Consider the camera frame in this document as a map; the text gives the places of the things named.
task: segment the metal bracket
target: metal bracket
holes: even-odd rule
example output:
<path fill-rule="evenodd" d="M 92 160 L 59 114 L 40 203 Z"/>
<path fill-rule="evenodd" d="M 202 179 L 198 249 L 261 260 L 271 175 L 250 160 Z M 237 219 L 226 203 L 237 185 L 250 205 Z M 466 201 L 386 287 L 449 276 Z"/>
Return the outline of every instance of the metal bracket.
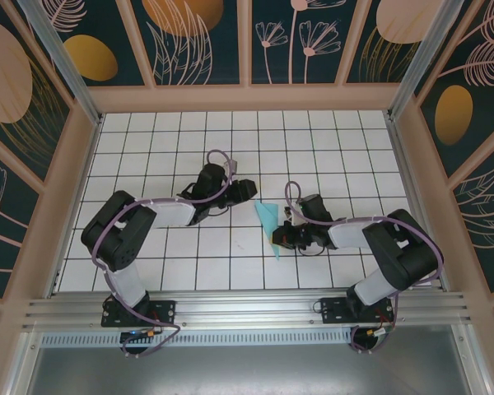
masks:
<path fill-rule="evenodd" d="M 162 323 L 174 323 L 175 302 L 173 300 L 151 300 L 145 314 L 150 319 L 159 320 Z M 150 327 L 151 324 L 135 318 L 126 310 L 121 310 L 119 302 L 109 300 L 104 302 L 100 325 L 103 328 L 135 328 Z"/>
<path fill-rule="evenodd" d="M 363 310 L 356 318 L 353 312 L 347 307 L 346 298 L 322 298 L 320 301 L 320 311 L 323 323 L 380 323 L 380 314 L 390 322 L 394 320 L 394 312 L 389 299 L 383 299 Z"/>

